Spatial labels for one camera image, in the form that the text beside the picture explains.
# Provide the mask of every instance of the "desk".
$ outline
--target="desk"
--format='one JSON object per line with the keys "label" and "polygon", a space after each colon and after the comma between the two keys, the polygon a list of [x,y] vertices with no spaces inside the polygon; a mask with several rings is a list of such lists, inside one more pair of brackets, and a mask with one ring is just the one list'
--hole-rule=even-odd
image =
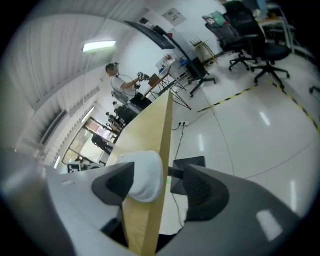
{"label": "desk", "polygon": [[[170,92],[173,94],[174,97],[176,97],[177,100],[179,100],[180,102],[177,102],[176,100],[174,100],[173,102],[189,109],[192,110],[189,105],[178,95],[178,92],[173,90],[172,87],[178,87],[182,90],[186,89],[182,86],[182,84],[180,84],[175,78],[173,78],[172,75],[170,75],[170,71],[171,71],[171,66],[172,64],[175,63],[172,62],[169,66],[167,66],[162,72],[161,74],[165,74],[158,82],[156,82],[147,92],[145,95],[143,95],[142,99],[144,99],[148,94],[152,93],[153,89],[155,89],[157,86],[162,86],[162,89],[160,90],[159,93],[156,93],[158,96],[161,96],[162,94],[164,94],[166,91],[170,90]],[[173,81],[169,81],[168,76],[171,76]]]}
{"label": "desk", "polygon": [[[152,150],[159,153],[166,181],[169,167],[173,95],[166,92],[142,111],[122,131],[107,166],[114,165],[120,155]],[[127,197],[122,204],[129,250],[142,256],[156,253],[165,200],[166,182],[161,195],[152,203],[141,203]]]}
{"label": "desk", "polygon": [[284,35],[285,35],[285,43],[286,43],[286,46],[288,48],[292,48],[292,44],[291,44],[291,39],[290,39],[290,28],[288,28],[288,26],[286,25],[285,21],[280,18],[280,17],[277,17],[277,18],[267,18],[267,19],[264,19],[262,21],[258,21],[258,24],[264,34],[264,37],[265,37],[265,41],[267,41],[267,38],[266,38],[266,33],[265,33],[265,30],[264,30],[264,26],[269,26],[269,25],[275,25],[275,24],[282,24],[283,26],[283,30],[284,30]]}

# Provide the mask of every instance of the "office chair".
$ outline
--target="office chair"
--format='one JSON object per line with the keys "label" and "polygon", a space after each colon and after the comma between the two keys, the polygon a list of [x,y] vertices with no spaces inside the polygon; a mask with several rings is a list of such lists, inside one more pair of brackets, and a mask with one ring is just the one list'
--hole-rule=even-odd
{"label": "office chair", "polygon": [[220,47],[224,52],[239,53],[238,58],[230,60],[229,71],[232,71],[232,67],[238,63],[242,63],[246,67],[246,70],[249,71],[250,68],[245,61],[254,60],[255,63],[258,63],[257,59],[244,56],[243,50],[246,46],[246,40],[241,38],[239,33],[230,24],[225,24],[222,27],[213,27],[209,24],[205,24],[205,26],[218,38]]}
{"label": "office chair", "polygon": [[254,83],[258,83],[258,79],[265,73],[272,75],[280,84],[283,89],[284,85],[276,72],[285,72],[286,77],[289,79],[289,72],[272,66],[275,61],[286,58],[291,50],[288,47],[276,45],[274,43],[266,43],[265,35],[263,34],[259,24],[255,20],[252,12],[247,9],[242,2],[231,1],[224,4],[227,13],[223,16],[224,18],[238,31],[238,33],[247,40],[246,52],[250,53],[251,57],[260,57],[266,62],[265,66],[251,67],[251,71],[262,70],[258,74]]}

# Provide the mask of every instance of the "yellow and black tape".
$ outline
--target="yellow and black tape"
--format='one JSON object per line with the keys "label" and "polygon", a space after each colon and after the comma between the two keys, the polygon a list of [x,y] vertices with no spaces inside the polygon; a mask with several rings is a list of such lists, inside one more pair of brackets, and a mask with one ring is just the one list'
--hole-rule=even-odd
{"label": "yellow and black tape", "polygon": [[253,89],[256,88],[257,86],[258,86],[258,84],[256,84],[255,86],[252,86],[252,87],[250,87],[250,88],[248,88],[248,89],[245,89],[245,90],[243,90],[242,92],[239,92],[239,93],[237,93],[237,94],[235,94],[235,95],[233,95],[233,96],[231,96],[231,97],[229,97],[229,98],[226,98],[226,99],[223,100],[223,101],[220,101],[220,102],[218,102],[218,103],[216,103],[216,104],[213,104],[213,105],[211,105],[211,106],[208,106],[208,107],[206,107],[206,108],[198,111],[197,113],[200,113],[200,112],[202,112],[202,111],[211,109],[211,108],[213,108],[213,107],[215,107],[215,106],[218,106],[218,105],[220,105],[220,104],[222,104],[222,103],[224,103],[224,102],[227,102],[227,101],[229,101],[229,100],[231,100],[231,99],[233,99],[233,98],[235,98],[235,97],[237,97],[237,96],[239,96],[239,95],[241,95],[241,94],[244,94],[245,92],[248,92],[248,91],[253,90]]}
{"label": "yellow and black tape", "polygon": [[319,135],[320,135],[320,126],[316,123],[316,121],[313,119],[313,117],[308,113],[308,111],[301,106],[297,100],[295,98],[293,98],[289,93],[287,93],[284,89],[281,89],[280,86],[277,86],[274,82],[270,82],[274,87],[276,87],[277,89],[279,89],[280,91],[282,91],[285,95],[287,95],[300,109],[302,109],[302,111],[306,114],[306,116],[312,121],[314,127],[316,128],[316,130],[318,131]]}

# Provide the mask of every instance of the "tiled floor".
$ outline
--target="tiled floor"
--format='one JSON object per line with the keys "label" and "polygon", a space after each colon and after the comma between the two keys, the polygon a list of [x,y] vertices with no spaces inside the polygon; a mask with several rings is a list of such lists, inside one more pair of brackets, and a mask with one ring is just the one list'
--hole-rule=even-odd
{"label": "tiled floor", "polygon": [[[320,136],[307,115],[286,95],[271,85],[272,77],[259,79],[255,89],[205,112],[197,111],[221,102],[254,86],[254,76],[242,64],[229,71],[234,55],[218,59],[209,72],[217,84],[205,83],[194,98],[189,92],[179,95],[192,110],[174,104],[172,128],[188,121],[187,127],[172,131],[170,165],[183,138],[177,159],[205,156],[206,166],[229,175],[248,179],[268,189],[303,217],[310,209],[320,182]],[[319,86],[314,67],[306,60],[290,55],[276,63],[289,71],[280,74],[286,91],[305,107],[319,124],[320,103],[309,94],[309,87]],[[167,184],[160,227],[161,234],[175,234],[180,228],[178,208]],[[186,217],[186,196],[174,195],[181,220]]]}

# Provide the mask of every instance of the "wooden board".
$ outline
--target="wooden board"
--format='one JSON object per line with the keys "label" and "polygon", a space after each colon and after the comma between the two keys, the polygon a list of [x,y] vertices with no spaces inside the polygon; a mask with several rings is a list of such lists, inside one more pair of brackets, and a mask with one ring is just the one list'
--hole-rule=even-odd
{"label": "wooden board", "polygon": [[[120,155],[136,151],[159,153],[163,165],[164,186],[169,167],[173,95],[164,93],[124,128],[107,166],[117,162]],[[156,254],[165,200],[165,187],[152,203],[141,203],[127,197],[122,204],[129,250],[142,256]]]}

